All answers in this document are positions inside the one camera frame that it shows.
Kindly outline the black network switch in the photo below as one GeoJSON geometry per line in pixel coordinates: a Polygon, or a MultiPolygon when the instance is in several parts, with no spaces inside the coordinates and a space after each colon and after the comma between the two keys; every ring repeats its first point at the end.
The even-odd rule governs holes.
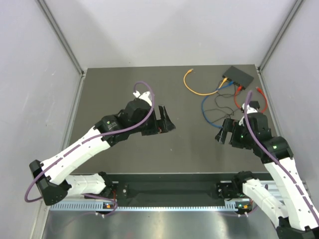
{"type": "Polygon", "coordinates": [[[254,80],[254,77],[243,72],[242,70],[230,66],[222,75],[223,78],[226,78],[227,81],[232,81],[237,87],[241,87],[245,90],[254,80]]]}

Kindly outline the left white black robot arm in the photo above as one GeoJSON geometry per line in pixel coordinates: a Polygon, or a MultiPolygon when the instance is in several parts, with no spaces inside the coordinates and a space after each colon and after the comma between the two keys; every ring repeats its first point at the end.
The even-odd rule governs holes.
{"type": "Polygon", "coordinates": [[[102,117],[68,148],[47,160],[30,163],[35,184],[47,206],[70,196],[109,197],[113,194],[114,184],[105,172],[73,175],[73,171],[98,153],[127,140],[131,134],[149,136],[175,129],[164,105],[159,106],[160,119],[156,118],[149,91],[133,94],[135,99],[124,109],[102,117]]]}

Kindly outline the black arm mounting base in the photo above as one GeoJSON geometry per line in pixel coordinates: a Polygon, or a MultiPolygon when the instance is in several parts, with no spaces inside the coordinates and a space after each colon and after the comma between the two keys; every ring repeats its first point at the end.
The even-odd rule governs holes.
{"type": "Polygon", "coordinates": [[[223,206],[245,198],[232,184],[235,173],[107,174],[103,197],[120,207],[223,206]]]}

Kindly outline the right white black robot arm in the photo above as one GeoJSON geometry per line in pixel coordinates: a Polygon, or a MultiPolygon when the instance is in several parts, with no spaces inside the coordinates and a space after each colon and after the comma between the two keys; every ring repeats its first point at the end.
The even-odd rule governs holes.
{"type": "Polygon", "coordinates": [[[298,174],[288,142],[272,136],[267,117],[257,102],[245,102],[240,120],[225,119],[215,139],[224,144],[228,133],[230,145],[252,150],[274,180],[281,200],[273,196],[251,171],[241,171],[231,180],[236,196],[247,196],[264,212],[280,239],[317,239],[319,212],[312,203],[298,174]]]}

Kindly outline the black power adapter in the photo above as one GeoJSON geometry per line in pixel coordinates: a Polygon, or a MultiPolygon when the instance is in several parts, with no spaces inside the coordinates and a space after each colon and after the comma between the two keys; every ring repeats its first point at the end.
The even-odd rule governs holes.
{"type": "Polygon", "coordinates": [[[256,110],[260,109],[260,104],[258,101],[251,101],[248,105],[249,107],[254,108],[256,110]]]}

